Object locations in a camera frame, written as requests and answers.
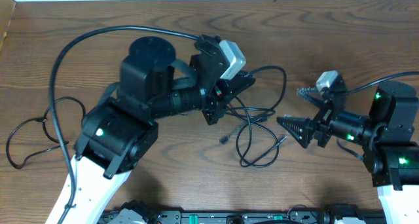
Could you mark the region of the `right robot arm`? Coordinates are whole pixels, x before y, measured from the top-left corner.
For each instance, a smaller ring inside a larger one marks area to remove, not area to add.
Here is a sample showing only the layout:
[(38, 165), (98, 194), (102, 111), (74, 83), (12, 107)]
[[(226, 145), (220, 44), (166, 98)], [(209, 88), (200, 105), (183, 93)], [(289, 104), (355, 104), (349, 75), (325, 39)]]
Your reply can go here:
[[(396, 73), (348, 90), (341, 74), (326, 71), (314, 88), (297, 90), (319, 109), (313, 119), (277, 118), (303, 148), (312, 140), (325, 147), (333, 136), (360, 145), (363, 154), (354, 156), (372, 176), (387, 223), (418, 222), (418, 144), (411, 140), (418, 97), (413, 87), (396, 80), (412, 74)], [(345, 109), (350, 94), (371, 86), (377, 89), (368, 115)]]

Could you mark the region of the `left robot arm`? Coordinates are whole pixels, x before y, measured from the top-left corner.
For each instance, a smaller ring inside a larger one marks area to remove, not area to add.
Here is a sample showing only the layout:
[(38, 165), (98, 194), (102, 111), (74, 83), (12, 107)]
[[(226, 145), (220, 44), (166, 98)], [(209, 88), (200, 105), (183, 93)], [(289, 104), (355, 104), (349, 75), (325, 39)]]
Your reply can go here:
[(255, 83), (244, 71), (237, 44), (203, 35), (198, 54), (185, 63), (160, 37), (142, 37), (129, 48), (120, 80), (85, 113), (75, 142), (72, 172), (48, 223), (96, 223), (158, 137), (158, 119), (198, 110), (215, 124), (239, 93)]

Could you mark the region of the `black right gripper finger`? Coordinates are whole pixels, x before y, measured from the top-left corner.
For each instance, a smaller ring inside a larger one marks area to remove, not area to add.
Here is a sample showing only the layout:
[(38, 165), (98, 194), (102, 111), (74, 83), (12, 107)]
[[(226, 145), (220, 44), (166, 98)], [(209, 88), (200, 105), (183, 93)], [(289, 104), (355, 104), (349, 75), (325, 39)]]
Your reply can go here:
[(323, 101), (313, 97), (312, 94), (319, 94), (317, 88), (307, 87), (307, 88), (298, 88), (297, 89), (297, 96), (301, 97), (305, 101), (313, 104), (314, 106), (316, 106), (318, 108), (322, 108), (323, 107)]
[(309, 118), (292, 117), (289, 115), (276, 118), (277, 123), (286, 129), (289, 134), (304, 149), (314, 138), (314, 121)]

